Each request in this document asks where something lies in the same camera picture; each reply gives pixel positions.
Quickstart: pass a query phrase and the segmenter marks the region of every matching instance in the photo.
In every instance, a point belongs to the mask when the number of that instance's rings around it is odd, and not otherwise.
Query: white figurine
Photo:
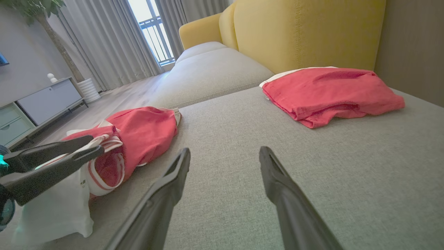
[[[52,83],[55,83],[58,81],[57,78],[55,78],[54,75],[51,73],[49,73],[47,76],[48,76],[49,80],[51,80]]]

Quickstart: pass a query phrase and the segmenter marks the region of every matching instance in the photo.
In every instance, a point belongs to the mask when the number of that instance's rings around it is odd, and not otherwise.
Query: plant pot
[[[90,103],[100,99],[101,96],[99,95],[99,93],[95,89],[94,83],[92,83],[91,78],[88,78],[82,82],[79,82],[79,83],[77,83],[77,85],[79,86],[80,90],[84,94],[84,96],[85,96],[84,100],[86,103],[90,104]]]

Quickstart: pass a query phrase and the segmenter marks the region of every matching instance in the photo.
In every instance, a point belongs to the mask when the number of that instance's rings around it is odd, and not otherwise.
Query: sofa seat
[[[90,237],[72,234],[30,249],[103,249],[184,147],[191,151],[190,171],[164,249],[283,249],[277,212],[262,182],[263,145],[345,249],[441,249],[444,108],[395,93],[405,98],[405,109],[335,118],[318,129],[292,120],[259,87],[182,108],[171,148],[95,200]],[[19,217],[0,237],[7,239]]]
[[[153,93],[148,105],[181,108],[259,86],[273,73],[218,42],[187,49]]]

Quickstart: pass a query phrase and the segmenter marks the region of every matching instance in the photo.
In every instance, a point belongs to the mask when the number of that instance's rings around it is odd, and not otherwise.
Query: window railing
[[[139,25],[160,65],[174,62],[174,56],[160,16],[140,22]]]

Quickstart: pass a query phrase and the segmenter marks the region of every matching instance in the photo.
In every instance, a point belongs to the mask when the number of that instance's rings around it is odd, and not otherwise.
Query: white cabinet
[[[32,122],[15,103],[0,108],[0,145],[9,147],[34,128]]]
[[[34,123],[40,125],[80,100],[79,92],[71,80],[66,79],[17,102]]]

